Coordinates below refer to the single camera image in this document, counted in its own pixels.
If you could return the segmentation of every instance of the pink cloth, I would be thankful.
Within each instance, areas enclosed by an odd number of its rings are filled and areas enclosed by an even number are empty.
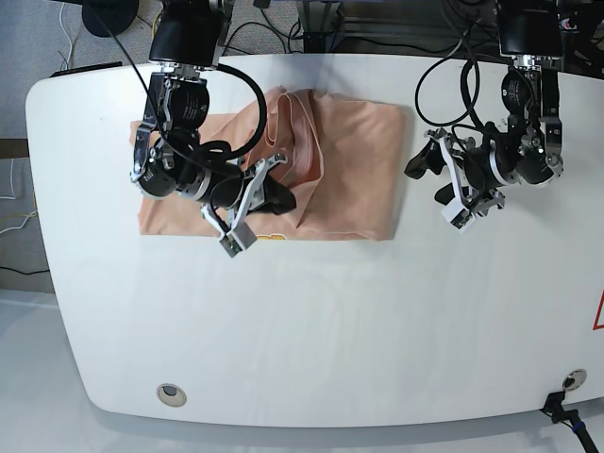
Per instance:
[[[297,208],[285,215],[251,214],[259,237],[299,240],[392,239],[394,194],[400,175],[404,116],[400,108],[311,90],[266,94],[268,125],[247,165],[275,153],[288,163],[271,176],[295,195]],[[225,140],[233,149],[254,133],[258,108],[211,115],[202,140]],[[133,130],[138,124],[133,123]],[[139,213],[142,234],[215,236],[199,204],[173,193],[145,198]]]

